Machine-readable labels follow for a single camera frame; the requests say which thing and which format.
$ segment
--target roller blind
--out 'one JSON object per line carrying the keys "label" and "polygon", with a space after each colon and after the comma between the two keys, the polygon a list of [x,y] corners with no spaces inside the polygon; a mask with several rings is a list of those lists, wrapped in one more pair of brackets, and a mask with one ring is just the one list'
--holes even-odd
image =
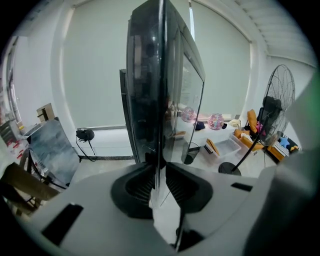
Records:
{"label": "roller blind", "polygon": [[[119,70],[128,20],[145,0],[94,0],[76,8],[63,49],[66,101],[76,128],[123,126]],[[188,0],[172,0],[190,28]]]}
{"label": "roller blind", "polygon": [[250,75],[250,43],[230,22],[192,1],[195,43],[205,70],[200,113],[241,114]]}

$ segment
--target black slot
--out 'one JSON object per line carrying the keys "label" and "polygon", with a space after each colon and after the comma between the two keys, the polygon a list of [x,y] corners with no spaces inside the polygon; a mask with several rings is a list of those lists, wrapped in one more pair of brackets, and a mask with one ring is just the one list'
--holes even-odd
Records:
{"label": "black slot", "polygon": [[233,183],[232,185],[231,185],[231,187],[234,187],[234,188],[236,188],[236,189],[239,189],[239,190],[244,190],[244,191],[248,191],[248,192],[250,192],[251,190],[252,190],[252,186],[250,186],[250,185],[246,185],[246,184],[241,184],[241,183]]}
{"label": "black slot", "polygon": [[58,246],[83,209],[80,205],[68,204],[42,231],[42,234]]}

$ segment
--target yellow object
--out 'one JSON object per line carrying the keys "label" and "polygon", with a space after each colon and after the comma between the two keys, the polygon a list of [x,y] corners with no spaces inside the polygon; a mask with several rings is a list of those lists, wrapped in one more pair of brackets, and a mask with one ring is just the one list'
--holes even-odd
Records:
{"label": "yellow object", "polygon": [[250,135],[250,131],[249,130],[239,130],[239,129],[234,130],[234,136],[236,136],[238,139],[241,138],[241,134]]}
{"label": "yellow object", "polygon": [[[248,148],[250,148],[250,147],[252,146],[252,144],[253,144],[253,143],[252,143],[250,140],[248,140],[246,137],[241,137],[240,141],[241,141],[244,145],[246,145]],[[261,149],[263,149],[263,147],[264,147],[264,146],[263,146],[262,144],[257,143],[257,144],[254,145],[252,151],[261,150]]]}
{"label": "yellow object", "polygon": [[175,133],[174,136],[181,136],[181,135],[186,135],[186,132],[184,130],[178,131],[178,132]]}
{"label": "yellow object", "polygon": [[256,128],[256,126],[257,126],[256,112],[253,109],[251,109],[250,111],[248,111],[247,115],[248,115],[248,122],[250,125],[250,129],[251,129],[251,131],[256,133],[258,131]]}
{"label": "yellow object", "polygon": [[295,149],[298,149],[298,146],[292,146],[292,147],[290,148],[290,152],[293,151],[293,150],[295,150]]}
{"label": "yellow object", "polygon": [[208,139],[208,138],[207,138],[207,139],[206,139],[206,143],[208,143],[208,144],[210,145],[210,147],[213,148],[213,150],[216,152],[216,154],[217,154],[218,156],[220,156],[219,151],[218,151],[216,145],[211,141],[211,139]]}

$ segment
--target small black device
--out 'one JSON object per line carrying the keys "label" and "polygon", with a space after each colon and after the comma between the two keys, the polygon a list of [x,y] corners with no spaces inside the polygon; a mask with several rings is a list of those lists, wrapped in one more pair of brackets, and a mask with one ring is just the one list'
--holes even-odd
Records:
{"label": "small black device", "polygon": [[[88,158],[91,162],[95,162],[97,161],[97,156],[96,153],[94,152],[94,149],[91,146],[90,141],[95,137],[95,133],[93,130],[90,129],[78,129],[75,132],[75,143],[77,144],[77,146],[79,147],[79,149],[82,151],[82,153],[86,156],[86,158]],[[82,148],[79,146],[78,142],[77,142],[77,138],[80,142],[88,142],[90,145],[90,148],[94,154],[94,159],[92,159],[91,157],[87,156],[86,153],[82,150]]]}

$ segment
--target ceiling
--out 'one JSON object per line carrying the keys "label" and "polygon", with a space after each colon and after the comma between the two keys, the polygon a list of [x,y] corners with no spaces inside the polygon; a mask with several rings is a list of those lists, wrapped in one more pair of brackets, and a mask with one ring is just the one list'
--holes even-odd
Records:
{"label": "ceiling", "polygon": [[308,39],[275,0],[234,0],[260,31],[269,56],[284,57],[318,66]]}

